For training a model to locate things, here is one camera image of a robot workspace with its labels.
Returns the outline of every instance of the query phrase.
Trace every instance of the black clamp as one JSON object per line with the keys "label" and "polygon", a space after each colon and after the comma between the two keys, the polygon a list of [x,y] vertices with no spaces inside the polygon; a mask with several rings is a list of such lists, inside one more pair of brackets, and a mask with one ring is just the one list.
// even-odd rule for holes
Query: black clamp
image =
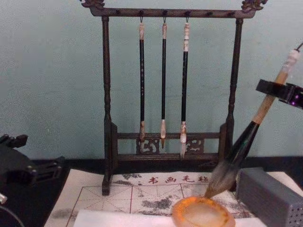
{"label": "black clamp", "polygon": [[303,109],[303,88],[294,84],[277,84],[261,79],[257,91],[274,96],[279,101]]}

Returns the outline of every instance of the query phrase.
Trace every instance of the calligraphy brush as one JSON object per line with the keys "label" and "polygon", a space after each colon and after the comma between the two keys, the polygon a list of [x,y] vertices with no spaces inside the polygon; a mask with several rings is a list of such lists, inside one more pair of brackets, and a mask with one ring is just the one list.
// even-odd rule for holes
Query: calligraphy brush
{"label": "calligraphy brush", "polygon": [[144,128],[144,24],[143,18],[140,18],[139,34],[140,34],[140,151],[144,150],[145,128]]}
{"label": "calligraphy brush", "polygon": [[181,159],[186,152],[186,88],[187,88],[187,60],[188,60],[189,23],[188,18],[184,27],[183,44],[183,74],[182,74],[182,106],[181,106]]}
{"label": "calligraphy brush", "polygon": [[[300,56],[299,48],[302,45],[303,44],[301,44],[297,49],[290,51],[287,60],[283,64],[275,80],[276,83],[285,83],[290,70],[293,68]],[[274,100],[274,96],[266,95],[252,121],[234,143],[229,155],[213,170],[205,197],[211,198],[225,190],[231,189],[236,180],[238,170],[250,151],[250,147],[254,141],[258,128]]]}
{"label": "calligraphy brush", "polygon": [[165,125],[165,77],[166,77],[166,31],[167,25],[165,23],[166,18],[164,18],[164,23],[162,27],[162,121],[161,121],[161,144],[162,148],[164,148],[165,134],[166,134],[166,125]]}

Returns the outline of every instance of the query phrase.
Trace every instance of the brush handle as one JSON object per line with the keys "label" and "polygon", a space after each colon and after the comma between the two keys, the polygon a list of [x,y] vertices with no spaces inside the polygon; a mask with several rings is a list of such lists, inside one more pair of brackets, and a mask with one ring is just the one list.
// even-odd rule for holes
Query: brush handle
{"label": "brush handle", "polygon": [[[290,51],[286,62],[283,64],[282,69],[280,70],[278,76],[276,77],[275,82],[277,84],[285,84],[289,72],[291,71],[291,69],[293,68],[299,57],[300,54],[297,50]],[[265,118],[266,114],[268,113],[274,100],[275,100],[274,96],[266,95],[261,106],[258,109],[258,112],[253,117],[252,121],[260,125],[263,119]]]}

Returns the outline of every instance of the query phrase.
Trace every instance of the gray box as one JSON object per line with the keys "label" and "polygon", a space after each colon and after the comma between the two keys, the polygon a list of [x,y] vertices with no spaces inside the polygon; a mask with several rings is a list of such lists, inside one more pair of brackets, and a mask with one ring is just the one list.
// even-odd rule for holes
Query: gray box
{"label": "gray box", "polygon": [[303,197],[262,168],[239,171],[236,198],[268,227],[303,227]]}

